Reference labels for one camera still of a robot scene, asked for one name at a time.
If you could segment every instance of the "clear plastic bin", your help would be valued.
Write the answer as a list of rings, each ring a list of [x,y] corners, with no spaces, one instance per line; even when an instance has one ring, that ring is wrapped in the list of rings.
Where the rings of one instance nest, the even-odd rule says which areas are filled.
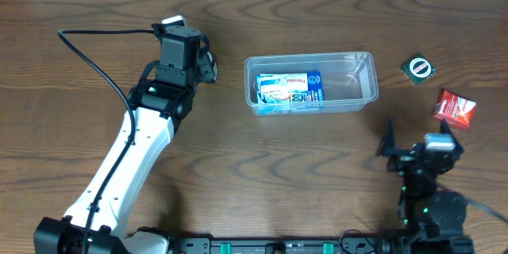
[[[257,102],[256,76],[319,71],[323,102],[264,104]],[[315,114],[361,110],[378,98],[378,79],[369,52],[334,52],[309,55],[255,56],[245,61],[245,97],[255,115]]]

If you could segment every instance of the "green box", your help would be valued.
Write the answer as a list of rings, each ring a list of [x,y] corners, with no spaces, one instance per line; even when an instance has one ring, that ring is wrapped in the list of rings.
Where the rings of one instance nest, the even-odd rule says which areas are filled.
[[[401,71],[414,85],[423,83],[437,72],[436,68],[422,54],[402,65]]]

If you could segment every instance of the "wooden tabletop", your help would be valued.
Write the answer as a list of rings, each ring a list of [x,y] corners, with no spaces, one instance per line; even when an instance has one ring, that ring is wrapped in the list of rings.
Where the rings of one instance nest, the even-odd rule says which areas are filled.
[[[0,252],[33,252],[109,151],[125,112],[58,29],[149,29],[182,14],[207,34],[219,79],[147,178],[129,231],[159,226],[215,237],[339,236],[401,227],[402,179],[374,156],[388,116],[410,148],[436,132],[442,87],[478,103],[454,129],[465,153],[444,185],[508,215],[508,0],[0,0]],[[160,46],[149,35],[70,36],[127,92]],[[256,117],[250,56],[369,51],[379,98],[360,112]],[[415,87],[400,66],[421,52],[438,72]],[[472,206],[465,233],[500,253],[508,227]]]

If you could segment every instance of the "red package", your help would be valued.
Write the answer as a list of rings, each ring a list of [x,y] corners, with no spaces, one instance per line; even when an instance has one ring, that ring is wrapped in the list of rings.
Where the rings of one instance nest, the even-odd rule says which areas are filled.
[[[442,90],[437,97],[433,117],[445,119],[450,125],[465,130],[469,127],[475,109],[476,102],[458,97],[448,90]]]

